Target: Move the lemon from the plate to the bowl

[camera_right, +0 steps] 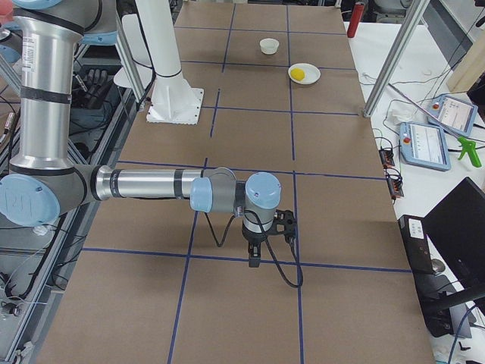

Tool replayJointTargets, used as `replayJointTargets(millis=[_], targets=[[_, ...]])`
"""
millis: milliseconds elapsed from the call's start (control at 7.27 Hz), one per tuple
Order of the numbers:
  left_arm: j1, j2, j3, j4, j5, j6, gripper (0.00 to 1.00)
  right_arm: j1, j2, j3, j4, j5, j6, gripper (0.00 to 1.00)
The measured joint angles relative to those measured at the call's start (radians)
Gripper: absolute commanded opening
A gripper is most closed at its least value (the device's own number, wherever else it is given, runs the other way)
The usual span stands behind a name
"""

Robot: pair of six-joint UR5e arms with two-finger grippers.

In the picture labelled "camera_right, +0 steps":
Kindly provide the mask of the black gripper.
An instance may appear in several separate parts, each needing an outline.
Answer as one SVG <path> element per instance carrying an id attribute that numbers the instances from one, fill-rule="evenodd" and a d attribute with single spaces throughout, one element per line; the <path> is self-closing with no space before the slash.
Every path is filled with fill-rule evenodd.
<path id="1" fill-rule="evenodd" d="M 247 227 L 243 227 L 242 235 L 248 242 L 249 267 L 259 267 L 261 264 L 261 244 L 264 242 L 266 234 L 253 232 Z"/>

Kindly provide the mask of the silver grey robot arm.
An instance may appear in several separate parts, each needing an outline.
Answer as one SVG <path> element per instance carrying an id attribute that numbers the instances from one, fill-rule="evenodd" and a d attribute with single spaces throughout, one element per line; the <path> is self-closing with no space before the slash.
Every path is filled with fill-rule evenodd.
<path id="1" fill-rule="evenodd" d="M 239 181 L 226 168 L 113 169 L 68 160 L 74 48 L 90 33 L 113 30 L 113 1 L 15 1 L 23 33 L 20 150 L 1 181 L 1 212 L 15 224 L 35 227 L 78 206 L 110 198 L 186 199 L 204 213 L 242 217 L 249 266 L 276 233 L 281 185 L 258 172 Z"/>

